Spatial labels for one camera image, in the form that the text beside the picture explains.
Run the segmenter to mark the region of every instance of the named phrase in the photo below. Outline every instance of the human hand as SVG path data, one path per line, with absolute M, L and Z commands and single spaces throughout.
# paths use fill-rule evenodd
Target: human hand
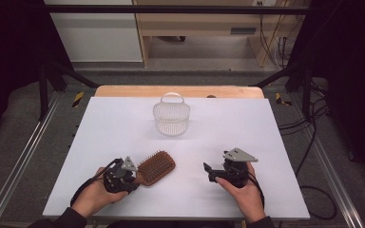
M 255 170 L 251 162 L 247 162 L 247 167 L 248 172 L 255 177 Z M 225 179 L 216 178 L 216 181 L 232 195 L 248 222 L 252 223 L 266 217 L 259 189 L 253 182 L 248 181 L 242 188 L 237 188 Z
M 71 208 L 84 218 L 88 218 L 99 212 L 104 206 L 122 200 L 128 192 L 109 193 L 103 185 L 103 175 L 87 186 L 73 203 Z

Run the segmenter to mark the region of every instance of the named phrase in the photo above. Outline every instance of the aluminum rail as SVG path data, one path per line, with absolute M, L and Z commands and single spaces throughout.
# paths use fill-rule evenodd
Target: aluminum rail
M 33 133 L 31 134 L 28 143 L 26 144 L 22 154 L 19 157 L 19 160 L 14 165 L 13 169 L 9 177 L 7 178 L 4 186 L 0 191 L 0 218 L 10 200 L 11 195 L 13 194 L 18 182 L 22 178 L 23 173 L 25 172 L 29 160 L 33 155 L 38 143 L 40 142 L 43 134 L 48 126 L 49 121 L 51 120 L 56 107 L 62 97 L 62 93 L 54 92 L 52 99 L 49 104 L 49 111 L 45 119 L 39 122 L 34 128 Z
M 329 9 L 310 7 L 234 7 L 234 6 L 169 6 L 169 5 L 27 5 L 29 10 L 54 13 L 196 13 L 196 14 L 282 14 L 310 15 Z
M 298 114 L 303 117 L 301 108 L 300 108 L 300 97 L 295 96 L 295 94 L 290 94 L 292 101 L 294 101 L 294 105 Z M 307 136 L 309 139 L 312 139 L 314 128 L 310 125 L 306 128 Z M 358 214 L 357 210 L 355 209 L 354 204 L 352 203 L 351 197 L 349 196 L 348 192 L 346 191 L 345 186 L 340 180 L 339 174 L 335 170 L 334 166 L 332 165 L 327 152 L 324 150 L 321 141 L 319 140 L 318 136 L 315 137 L 314 141 L 314 148 L 316 150 L 317 160 L 321 166 L 322 172 L 330 185 L 331 191 L 336 199 L 336 203 L 342 212 L 343 217 L 348 223 L 350 228 L 363 228 L 364 224 Z

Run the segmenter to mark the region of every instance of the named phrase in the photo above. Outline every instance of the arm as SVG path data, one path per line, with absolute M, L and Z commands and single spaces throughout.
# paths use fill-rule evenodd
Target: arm
M 247 166 L 248 172 L 255 177 L 255 170 L 251 162 L 248 162 Z M 248 223 L 247 227 L 274 227 L 272 220 L 266 217 L 263 211 L 259 190 L 253 182 L 248 181 L 244 187 L 237 188 L 222 178 L 216 178 L 216 181 L 235 199 L 236 204 L 245 216 Z
M 42 219 L 35 221 L 28 228 L 82 228 L 86 226 L 86 219 L 99 212 L 106 205 L 122 200 L 127 192 L 116 194 L 106 191 L 103 180 L 97 179 L 86 187 L 71 207 L 55 221 Z

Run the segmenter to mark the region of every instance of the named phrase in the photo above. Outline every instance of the gray floor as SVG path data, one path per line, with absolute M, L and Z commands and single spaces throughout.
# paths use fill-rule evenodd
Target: gray floor
M 107 85 L 236 85 L 248 86 L 259 82 L 277 70 L 276 66 L 257 67 L 246 39 L 193 38 L 187 37 L 185 43 L 176 38 L 160 37 L 153 41 L 149 66 L 125 67 L 112 65 L 102 70 L 80 68 L 81 74 L 93 81 Z M 79 85 L 67 78 L 69 86 L 60 100 L 48 127 L 29 165 L 18 182 L 13 195 L 0 215 L 0 226 L 11 224 L 24 226 L 40 219 L 47 197 L 61 170 L 71 145 L 72 135 L 82 120 L 88 98 L 94 89 Z M 279 80 L 263 89 L 270 100 L 277 124 L 288 124 L 300 119 L 294 105 L 276 103 L 276 92 L 285 102 L 295 102 L 297 94 L 285 92 L 285 79 Z M 78 107 L 71 107 L 77 92 L 85 95 Z M 14 91 L 10 105 L 0 123 L 0 189 L 15 166 L 17 159 L 28 142 L 39 115 L 37 84 L 31 84 Z M 319 98 L 313 94 L 313 101 Z M 282 131 L 282 135 L 292 130 Z M 343 143 L 335 122 L 329 115 L 317 120 L 317 136 L 335 167 L 365 226 L 365 167 L 362 163 L 349 161 L 346 144 Z M 306 130 L 282 136 L 294 170 L 309 144 Z M 300 185 L 312 185 L 328 192 L 333 198 L 329 182 L 324 176 L 312 149 L 298 175 Z M 317 191 L 304 190 L 309 210 L 321 216 L 329 216 L 332 204 Z M 284 221 L 283 227 L 348 227 L 344 215 L 339 210 L 330 220 L 312 217 L 310 220 Z

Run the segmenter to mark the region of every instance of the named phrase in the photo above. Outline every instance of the power cord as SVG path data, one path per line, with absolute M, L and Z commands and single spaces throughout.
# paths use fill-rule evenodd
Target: power cord
M 314 140 L 315 140 L 315 137 L 316 137 L 316 134 L 317 134 L 317 123 L 316 123 L 316 120 L 321 117 L 323 114 L 327 113 L 326 110 L 324 110 L 324 108 L 327 107 L 327 105 L 324 105 L 322 107 L 320 107 L 318 110 L 315 111 L 315 107 L 316 107 L 316 104 L 319 103 L 320 101 L 324 101 L 324 97 L 316 100 L 314 103 L 313 103 L 313 106 L 312 106 L 312 115 L 311 115 L 311 122 L 309 124 L 307 124 L 306 126 L 302 127 L 301 129 L 304 129 L 306 127 L 309 127 L 310 125 L 313 126 L 314 128 L 314 132 L 313 132 L 313 135 L 312 135 L 312 139 L 309 143 L 309 145 L 307 146 L 307 149 L 301 159 L 301 162 L 300 164 L 298 165 L 298 168 L 295 172 L 295 176 L 298 177 L 298 174 L 300 172 L 300 169 L 301 167 L 303 166 L 304 162 L 306 161 L 308 155 L 310 154 L 310 151 L 311 151 L 311 147 L 313 146 L 314 144 Z M 300 119 L 300 120 L 297 120 L 296 122 L 294 123 L 289 123 L 289 124 L 283 124 L 279 127 L 279 130 L 284 130 L 284 129 L 291 129 L 291 128 L 295 128 L 301 124 L 306 124 L 306 120 L 305 119 Z M 310 215 L 314 216 L 315 218 L 318 218 L 318 219 L 323 219 L 323 220 L 330 220 L 330 219 L 333 219 L 336 217 L 336 214 L 337 214 L 337 207 L 336 207 L 336 203 L 334 201 L 334 199 L 330 196 L 330 194 L 328 194 L 327 192 L 325 192 L 324 190 L 320 189 L 320 188 L 317 188 L 317 187 L 314 187 L 314 186 L 310 186 L 310 185 L 302 185 L 299 187 L 300 189 L 312 189 L 312 190 L 315 190 L 315 191 L 318 191 L 320 193 L 322 193 L 323 195 L 325 195 L 328 200 L 332 203 L 333 205 L 333 213 L 332 215 L 328 216 L 328 217 L 324 217 L 324 216 L 321 216 L 321 215 L 318 215 L 317 213 L 314 213 L 312 212 L 311 210 L 308 210 Z M 279 228 L 282 226 L 283 224 L 283 221 L 280 221 L 279 222 Z
M 259 186 L 259 183 L 258 183 L 256 177 L 252 173 L 250 173 L 250 172 L 248 172 L 248 174 L 249 174 L 248 180 L 250 180 L 251 182 L 253 182 L 256 185 L 256 187 L 258 188 L 259 195 L 260 195 L 260 200 L 262 202 L 262 207 L 265 207 L 265 196 L 262 193 L 262 189 L 260 189 L 260 186 Z
M 117 161 L 114 160 L 112 162 L 110 162 L 102 171 L 100 171 L 99 173 L 97 173 L 96 175 L 94 175 L 94 177 L 86 180 L 86 182 L 84 182 L 79 188 L 78 190 L 75 192 L 75 194 L 73 195 L 72 199 L 70 200 L 70 206 L 73 205 L 73 203 L 78 199 L 79 195 L 83 192 L 83 190 L 85 190 L 86 187 L 88 187 L 89 185 L 91 185 L 94 181 L 96 181 L 97 179 L 99 179 L 100 175 L 104 174 L 105 171 L 115 162 Z
M 257 5 L 262 7 L 262 2 L 258 2 Z M 283 20 L 283 18 L 281 18 L 281 19 L 279 18 L 279 21 L 277 22 L 274 33 L 277 31 L 279 23 Z M 272 64 L 277 66 L 277 67 L 282 67 L 277 61 L 274 60 L 274 58 L 271 54 L 271 51 L 270 51 L 270 47 L 269 47 L 268 42 L 266 40 L 265 34 L 263 33 L 263 14 L 259 15 L 259 40 L 260 40 L 260 43 L 262 45 L 262 48 L 265 50 L 265 52 L 266 52 L 269 60 L 272 62 Z

